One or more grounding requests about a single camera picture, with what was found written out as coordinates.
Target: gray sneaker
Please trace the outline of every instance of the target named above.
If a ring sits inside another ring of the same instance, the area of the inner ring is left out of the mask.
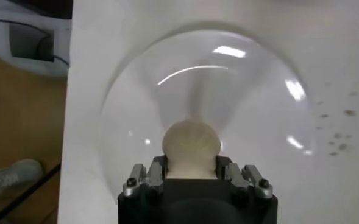
[[[23,159],[8,168],[0,169],[0,194],[2,191],[35,181],[43,176],[41,164],[33,159]]]

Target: metal screw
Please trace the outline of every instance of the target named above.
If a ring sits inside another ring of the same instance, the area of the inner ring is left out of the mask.
[[[262,188],[268,188],[270,186],[269,181],[266,179],[260,179],[259,186]]]
[[[128,180],[126,180],[126,186],[128,186],[128,187],[134,187],[134,186],[136,186],[136,184],[137,184],[136,178],[131,177],[131,178],[128,178]]]

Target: transparent hemisphere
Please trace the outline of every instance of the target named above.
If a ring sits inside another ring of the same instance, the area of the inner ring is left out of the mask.
[[[195,119],[217,132],[221,155],[258,167],[280,205],[299,206],[292,194],[306,191],[312,172],[313,118],[301,82],[276,54],[242,35],[198,30],[153,44],[115,75],[100,126],[113,197],[135,163],[149,167],[163,154],[172,124]]]

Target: dark spot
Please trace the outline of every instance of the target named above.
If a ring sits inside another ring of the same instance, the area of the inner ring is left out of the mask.
[[[345,149],[347,149],[347,144],[343,143],[343,144],[340,144],[340,145],[339,145],[339,150],[340,150],[340,151],[343,151],[343,150],[345,150]]]
[[[355,92],[355,91],[352,91],[349,95],[350,95],[350,96],[356,96],[356,95],[358,95],[358,93]]]
[[[355,115],[357,115],[354,110],[344,110],[343,112],[346,116],[349,117],[354,117]]]

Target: white tabletop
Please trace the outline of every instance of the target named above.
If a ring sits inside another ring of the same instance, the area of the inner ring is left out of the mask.
[[[117,222],[98,153],[115,71],[168,33],[205,27],[244,31],[278,52],[312,100],[321,127],[313,155],[319,173],[308,177],[316,193],[295,207],[280,198],[279,222],[359,223],[359,0],[78,0],[73,14],[59,224]]]

